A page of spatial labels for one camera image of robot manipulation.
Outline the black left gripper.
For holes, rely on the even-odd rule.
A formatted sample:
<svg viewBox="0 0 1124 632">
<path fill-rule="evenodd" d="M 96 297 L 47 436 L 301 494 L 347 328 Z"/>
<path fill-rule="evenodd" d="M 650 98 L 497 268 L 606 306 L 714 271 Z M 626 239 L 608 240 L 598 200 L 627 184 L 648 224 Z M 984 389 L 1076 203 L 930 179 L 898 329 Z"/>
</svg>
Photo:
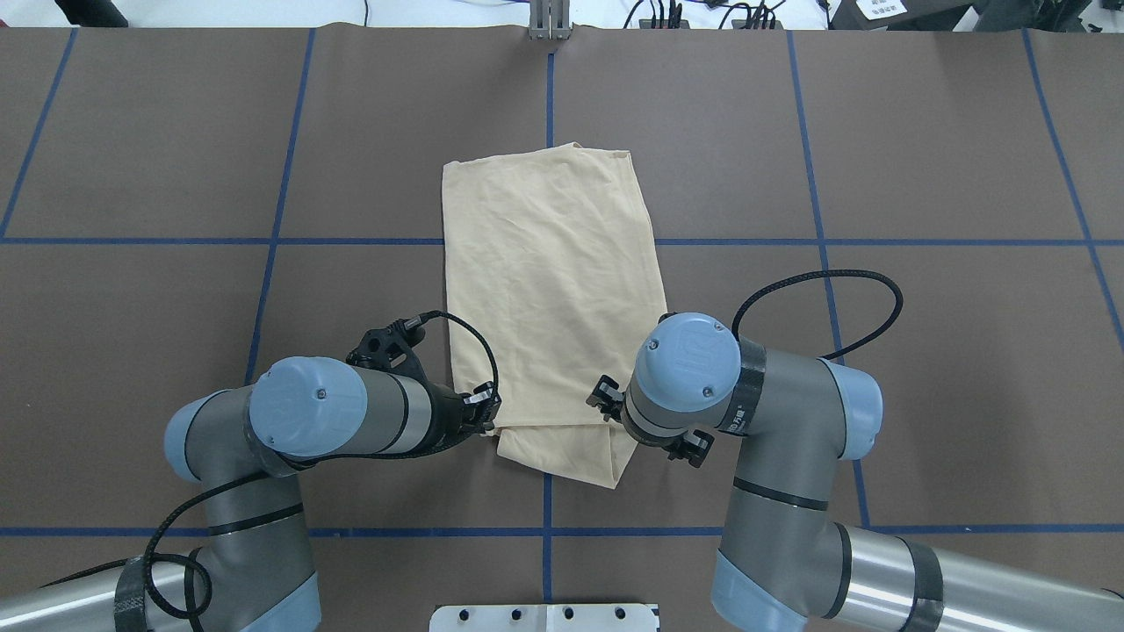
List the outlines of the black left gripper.
<svg viewBox="0 0 1124 632">
<path fill-rule="evenodd" d="M 497 383 L 479 383 L 471 392 L 433 385 L 430 399 L 436 432 L 432 449 L 448 449 L 466 437 L 489 435 L 502 404 Z"/>
</svg>

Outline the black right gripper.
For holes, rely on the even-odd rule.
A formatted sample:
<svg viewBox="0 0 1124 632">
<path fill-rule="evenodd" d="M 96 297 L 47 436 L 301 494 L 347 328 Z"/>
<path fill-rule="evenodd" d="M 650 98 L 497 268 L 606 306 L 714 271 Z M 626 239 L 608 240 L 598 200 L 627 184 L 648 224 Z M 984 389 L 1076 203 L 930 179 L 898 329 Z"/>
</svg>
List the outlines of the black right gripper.
<svg viewBox="0 0 1124 632">
<path fill-rule="evenodd" d="M 611 377 L 601 376 L 587 396 L 587 405 L 602 414 L 602 419 L 618 421 L 627 435 L 643 446 L 663 449 L 667 460 L 683 460 L 692 468 L 703 468 L 715 437 L 701 428 L 663 428 L 649 421 L 629 404 L 629 395 Z"/>
</svg>

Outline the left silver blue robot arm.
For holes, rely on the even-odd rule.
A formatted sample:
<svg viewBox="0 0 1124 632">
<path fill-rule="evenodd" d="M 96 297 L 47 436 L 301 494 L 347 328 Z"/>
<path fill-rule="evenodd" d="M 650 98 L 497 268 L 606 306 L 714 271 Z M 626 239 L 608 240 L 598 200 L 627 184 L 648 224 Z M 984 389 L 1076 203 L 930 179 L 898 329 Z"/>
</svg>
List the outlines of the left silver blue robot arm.
<svg viewBox="0 0 1124 632">
<path fill-rule="evenodd" d="M 285 356 L 169 421 L 166 460 L 201 491 L 139 556 L 3 599 L 3 629 L 312 631 L 320 576 L 299 475 L 353 457 L 437 455 L 482 435 L 500 403 L 497 377 L 457 392 L 404 365 Z"/>
</svg>

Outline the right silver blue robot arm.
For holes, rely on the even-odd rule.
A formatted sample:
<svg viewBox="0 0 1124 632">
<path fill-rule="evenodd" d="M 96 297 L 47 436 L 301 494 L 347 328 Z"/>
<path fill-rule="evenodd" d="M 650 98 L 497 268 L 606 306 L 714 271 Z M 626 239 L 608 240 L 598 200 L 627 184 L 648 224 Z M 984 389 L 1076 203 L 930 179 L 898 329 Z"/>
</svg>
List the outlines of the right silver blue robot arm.
<svg viewBox="0 0 1124 632">
<path fill-rule="evenodd" d="M 762 347 L 706 313 L 670 313 L 643 341 L 629 383 L 599 377 L 587 404 L 695 467 L 715 432 L 741 440 L 711 588 L 734 628 L 1123 628 L 1120 593 L 831 520 L 839 461 L 867 455 L 882 428 L 882 389 L 860 370 Z"/>
</svg>

